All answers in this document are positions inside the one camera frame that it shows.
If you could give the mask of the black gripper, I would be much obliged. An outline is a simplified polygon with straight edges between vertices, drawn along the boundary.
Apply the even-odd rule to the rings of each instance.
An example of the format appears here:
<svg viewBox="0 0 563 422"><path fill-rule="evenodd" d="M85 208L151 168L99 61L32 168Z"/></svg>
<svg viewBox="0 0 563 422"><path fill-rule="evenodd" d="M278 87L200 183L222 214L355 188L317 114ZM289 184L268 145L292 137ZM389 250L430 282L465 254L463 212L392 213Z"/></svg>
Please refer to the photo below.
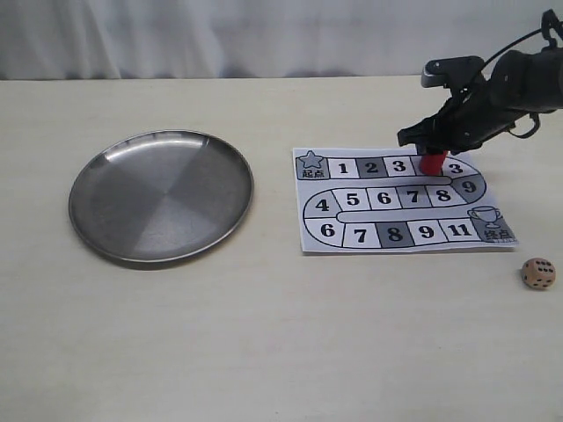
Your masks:
<svg viewBox="0 0 563 422"><path fill-rule="evenodd" d="M476 83L447 77L444 85L451 98L439 113L398 131L398 145L414 145L418 155L458 154L480 148L483 143L515 127L528 113L523 105L527 93L521 76L500 74Z"/></svg>

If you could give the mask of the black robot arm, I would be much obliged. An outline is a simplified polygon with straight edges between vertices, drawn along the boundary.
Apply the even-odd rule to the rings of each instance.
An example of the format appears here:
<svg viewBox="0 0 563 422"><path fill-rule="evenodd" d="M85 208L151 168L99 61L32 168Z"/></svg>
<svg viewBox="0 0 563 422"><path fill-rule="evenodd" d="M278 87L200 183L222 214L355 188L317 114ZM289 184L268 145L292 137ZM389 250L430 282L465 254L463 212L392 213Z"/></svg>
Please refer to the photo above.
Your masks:
<svg viewBox="0 0 563 422"><path fill-rule="evenodd" d="M451 97L439 111L398 131L398 145L414 144L422 155L449 151L456 155L475 150L528 115L533 127L519 139L540 128L539 116L562 108L562 49L547 48L536 54L510 50L502 55L486 79L480 68L485 61L461 56L428 62L421 75L425 88L443 86Z"/></svg>

